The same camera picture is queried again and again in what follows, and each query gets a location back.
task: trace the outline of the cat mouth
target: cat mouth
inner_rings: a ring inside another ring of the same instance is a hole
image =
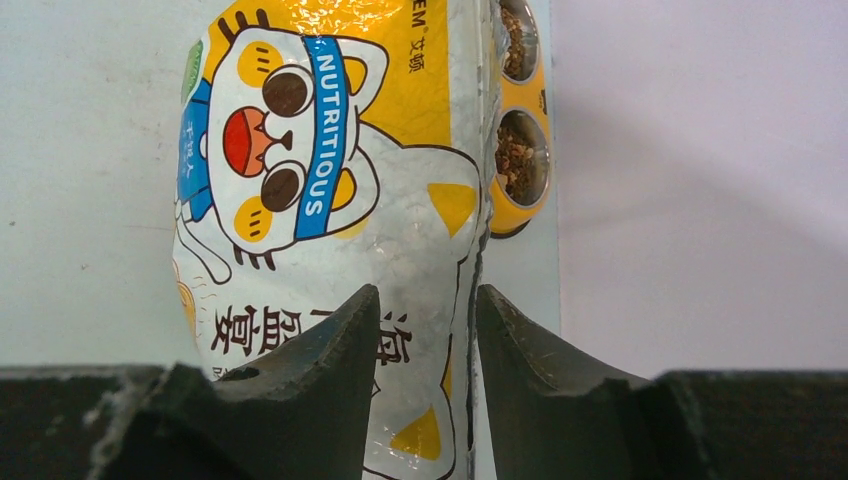
[[[265,169],[265,151],[274,139],[265,133],[265,114],[256,107],[236,110],[224,125],[224,157],[230,168],[242,177],[255,177]],[[288,149],[291,150],[291,132]]]

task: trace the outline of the food bowl image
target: food bowl image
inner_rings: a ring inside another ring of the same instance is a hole
[[[523,0],[502,0],[501,19],[509,35],[503,65],[503,102],[491,186],[492,238],[520,233],[545,206],[551,187],[550,126],[544,62],[538,30]]]
[[[548,142],[532,114],[513,109],[502,117],[495,162],[492,237],[508,238],[539,213],[550,187]]]

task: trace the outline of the yellow bowl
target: yellow bowl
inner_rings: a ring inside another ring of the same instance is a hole
[[[534,150],[536,166],[527,198],[513,199],[495,177],[490,188],[493,217],[492,238],[508,238],[519,233],[545,206],[551,187],[553,162],[550,156],[550,124],[545,97],[545,68],[541,60],[538,30],[530,7],[523,0],[501,0],[501,7],[512,13],[521,24],[525,59],[521,73],[501,78],[503,103],[499,125],[509,125],[522,133]]]

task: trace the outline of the yellow cheek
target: yellow cheek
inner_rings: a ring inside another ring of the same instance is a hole
[[[282,66],[283,57],[276,48],[265,42],[252,42],[239,57],[239,78],[247,85],[259,88],[271,72]]]
[[[262,200],[253,197],[244,202],[236,212],[233,227],[242,240],[256,243],[262,241],[271,231],[272,220],[273,216],[262,206]]]
[[[336,187],[336,194],[333,196],[333,211],[346,207],[353,200],[354,195],[356,195],[356,180],[350,170],[344,169],[339,178],[339,186]]]
[[[354,238],[362,235],[362,232],[365,231],[365,227],[368,225],[368,219],[370,217],[363,218],[359,223],[353,225],[347,230],[342,230],[341,232],[335,234],[336,238],[340,238],[342,240],[353,240]]]

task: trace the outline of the dark metal bracket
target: dark metal bracket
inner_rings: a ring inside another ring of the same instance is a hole
[[[606,365],[478,290],[499,480],[845,479],[848,374]]]
[[[360,479],[380,324],[363,287],[210,383],[194,368],[0,370],[3,479]]]

